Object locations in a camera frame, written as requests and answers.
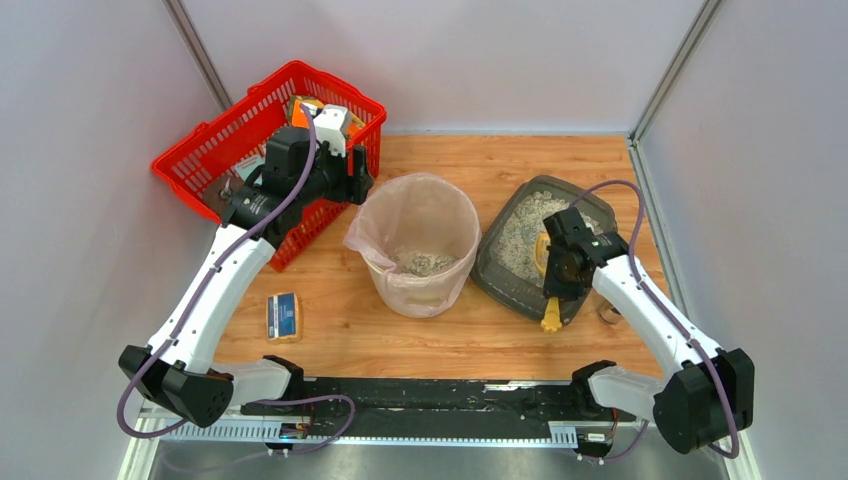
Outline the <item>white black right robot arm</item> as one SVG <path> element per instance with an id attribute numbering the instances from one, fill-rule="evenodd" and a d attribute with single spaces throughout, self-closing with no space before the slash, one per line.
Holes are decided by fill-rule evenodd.
<path id="1" fill-rule="evenodd" d="M 659 290 L 616 232 L 595 234 L 579 211 L 544 220 L 548 243 L 543 293 L 576 300 L 594 290 L 616 309 L 661 367 L 654 378 L 602 360 L 572 374 L 588 411 L 616 409 L 654 424 L 687 454 L 753 423 L 755 366 L 741 348 L 726 350 L 695 327 Z"/>

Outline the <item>white bin with bag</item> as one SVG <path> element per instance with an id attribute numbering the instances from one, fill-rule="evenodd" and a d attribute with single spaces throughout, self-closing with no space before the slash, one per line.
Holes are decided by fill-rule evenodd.
<path id="1" fill-rule="evenodd" d="M 463 190 L 437 175 L 414 173 L 370 194 L 343 245 L 365 261 L 391 310 L 428 318 L 457 301 L 481 238 L 477 210 Z"/>

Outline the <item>yellow litter scoop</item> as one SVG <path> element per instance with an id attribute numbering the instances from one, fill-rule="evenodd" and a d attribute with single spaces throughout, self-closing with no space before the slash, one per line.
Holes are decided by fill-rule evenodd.
<path id="1" fill-rule="evenodd" d="M 543 279 L 547 273 L 548 246 L 550 237 L 547 233 L 540 233 L 536 237 L 534 246 L 534 263 Z M 562 328 L 560 318 L 559 300 L 556 297 L 548 297 L 544 316 L 540 326 L 545 333 L 555 333 Z"/>

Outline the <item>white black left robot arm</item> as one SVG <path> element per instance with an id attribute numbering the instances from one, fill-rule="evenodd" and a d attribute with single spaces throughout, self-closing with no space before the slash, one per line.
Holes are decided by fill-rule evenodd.
<path id="1" fill-rule="evenodd" d="M 223 174 L 204 191 L 221 209 L 213 244 L 189 289 L 143 346 L 128 345 L 118 365 L 129 383 L 116 409 L 119 427 L 140 438 L 125 418 L 132 392 L 182 423 L 214 424 L 231 406 L 281 399 L 293 364 L 274 355 L 253 363 L 217 364 L 225 327 L 257 274 L 320 201 L 362 204 L 374 185 L 362 145 L 325 127 L 282 127 L 266 143 L 262 164 L 242 180 Z"/>

